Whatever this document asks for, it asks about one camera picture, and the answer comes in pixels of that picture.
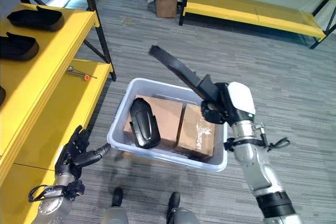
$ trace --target brown cardboard box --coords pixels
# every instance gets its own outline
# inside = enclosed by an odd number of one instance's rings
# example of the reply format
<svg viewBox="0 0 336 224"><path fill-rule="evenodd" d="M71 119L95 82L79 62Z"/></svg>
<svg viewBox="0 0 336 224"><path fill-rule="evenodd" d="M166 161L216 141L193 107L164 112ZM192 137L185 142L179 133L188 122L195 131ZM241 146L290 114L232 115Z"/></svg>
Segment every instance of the brown cardboard box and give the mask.
<svg viewBox="0 0 336 224"><path fill-rule="evenodd" d="M136 98L143 98L152 108L153 115L156 117L157 126L160 131L160 144L170 148L176 145L177 131L182 113L182 102L174 102L153 97L137 95ZM124 133L133 140L133 133L130 125L131 115L128 116Z"/></svg>
<svg viewBox="0 0 336 224"><path fill-rule="evenodd" d="M215 125L202 117L199 106L187 104L175 151L194 157L211 157L214 139Z"/></svg>
<svg viewBox="0 0 336 224"><path fill-rule="evenodd" d="M155 0L158 18L176 18L177 0Z"/></svg>

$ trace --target white plastic bin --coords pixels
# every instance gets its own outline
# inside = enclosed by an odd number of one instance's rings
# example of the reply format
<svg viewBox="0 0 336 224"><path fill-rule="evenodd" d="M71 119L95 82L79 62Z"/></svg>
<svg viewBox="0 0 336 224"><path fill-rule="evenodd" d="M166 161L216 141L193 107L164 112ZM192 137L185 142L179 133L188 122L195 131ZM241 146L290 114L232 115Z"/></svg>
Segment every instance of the white plastic bin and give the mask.
<svg viewBox="0 0 336 224"><path fill-rule="evenodd" d="M187 168L200 168L213 172L220 172L225 169L227 164L227 152L224 150L223 142L227 139L226 123L223 125L216 125L213 156L204 161L193 160L187 156L172 151L165 151L157 148L146 150L136 147L134 142L125 136L123 129L132 102L137 94L197 105L201 105L202 102L202 99L191 89L143 78L133 79L129 83L126 94L114 117L114 121L107 136L108 143L116 149L131 152L136 156L157 159L166 163L182 165Z"/></svg>

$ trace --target strap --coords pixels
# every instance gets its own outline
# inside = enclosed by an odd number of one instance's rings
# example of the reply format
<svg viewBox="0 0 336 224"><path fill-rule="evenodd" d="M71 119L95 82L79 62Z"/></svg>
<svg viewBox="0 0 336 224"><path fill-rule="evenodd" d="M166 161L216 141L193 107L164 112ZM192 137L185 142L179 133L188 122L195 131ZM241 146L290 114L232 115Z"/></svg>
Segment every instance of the strap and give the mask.
<svg viewBox="0 0 336 224"><path fill-rule="evenodd" d="M45 189L34 198L34 193L40 188L44 187ZM60 195L56 196L47 196L50 193L54 193L55 191L60 190ZM55 199L60 197L69 197L71 200L74 200L76 196L83 195L85 190L85 186L81 180L75 180L70 182L67 186L56 185L56 186L48 186L48 185L39 185L30 190L28 194L28 201L42 201L46 199Z"/></svg>
<svg viewBox="0 0 336 224"><path fill-rule="evenodd" d="M275 144L274 143L270 143L269 145L267 145L263 140L258 140L258 139L244 139L244 140L239 140L234 142L234 138L228 138L227 142L224 143L224 149L226 151L229 152L233 152L234 151L234 146L237 146L239 144L254 144L254 145L258 145L258 146L264 146L265 148L268 148L268 152L273 150L273 149L280 149L283 147L286 147L290 144L290 141L287 139L287 137L284 137L282 139L280 139L279 141L277 141Z"/></svg>

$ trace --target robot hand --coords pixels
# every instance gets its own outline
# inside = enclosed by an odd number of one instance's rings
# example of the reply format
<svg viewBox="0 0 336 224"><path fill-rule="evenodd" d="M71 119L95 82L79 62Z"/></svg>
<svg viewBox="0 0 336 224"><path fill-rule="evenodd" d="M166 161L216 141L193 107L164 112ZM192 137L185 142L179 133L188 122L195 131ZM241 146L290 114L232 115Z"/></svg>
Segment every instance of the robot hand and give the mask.
<svg viewBox="0 0 336 224"><path fill-rule="evenodd" d="M246 183L256 197L263 212L264 223L303 224L294 211L285 188L272 168L268 151L289 144L283 138L269 144L262 124L255 125L255 107L250 89L238 82L212 83L207 74L200 79L187 66L158 46L152 46L149 54L163 63L203 99L202 116L215 124L227 122L233 130L233 138L224 144L233 152L244 171Z"/></svg>
<svg viewBox="0 0 336 224"><path fill-rule="evenodd" d="M83 167L101 160L111 148L110 144L105 144L95 151L86 152L90 144L88 139L89 132L83 130L81 125L78 126L59 155L55 164L56 175L70 173L77 180L81 176Z"/></svg>
<svg viewBox="0 0 336 224"><path fill-rule="evenodd" d="M85 186L79 180L82 168L91 165L106 155L110 144L87 152L89 132L78 126L69 142L63 147L55 164L55 181L52 186L40 185L33 188L28 201L41 201L33 224L61 224L70 212L72 201L84 193ZM40 187L44 190L36 197Z"/></svg>

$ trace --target yellow metal shelf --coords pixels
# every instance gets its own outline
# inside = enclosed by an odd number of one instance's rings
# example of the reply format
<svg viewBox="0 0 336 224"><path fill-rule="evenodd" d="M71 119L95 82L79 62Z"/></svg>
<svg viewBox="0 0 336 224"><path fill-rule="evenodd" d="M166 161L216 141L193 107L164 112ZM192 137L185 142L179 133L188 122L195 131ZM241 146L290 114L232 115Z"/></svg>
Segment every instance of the yellow metal shelf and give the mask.
<svg viewBox="0 0 336 224"><path fill-rule="evenodd" d="M0 185L45 104L64 75L90 29L99 26L95 12L43 6L63 13L65 24L57 32L16 27L1 22L6 32L36 38L39 53L30 61L0 60L0 85L6 98L0 108ZM20 4L15 10L36 9Z"/></svg>
<svg viewBox="0 0 336 224"><path fill-rule="evenodd" d="M35 218L39 202L28 202L29 191L53 184L61 148L78 125L87 126L112 70L110 64L86 60L75 59L71 65L97 78L86 82L70 74L62 77L0 188L3 224L30 224Z"/></svg>
<svg viewBox="0 0 336 224"><path fill-rule="evenodd" d="M31 224L36 217L39 201L29 203L29 191L38 185L52 185L54 179L53 171L13 164L0 188L0 222Z"/></svg>
<svg viewBox="0 0 336 224"><path fill-rule="evenodd" d="M310 13L252 0L188 0L185 13L229 19L317 38L325 34Z"/></svg>
<svg viewBox="0 0 336 224"><path fill-rule="evenodd" d="M87 126L111 64L73 60L71 65L97 78L84 81L79 76L64 74L14 163L54 170L58 155L75 128Z"/></svg>

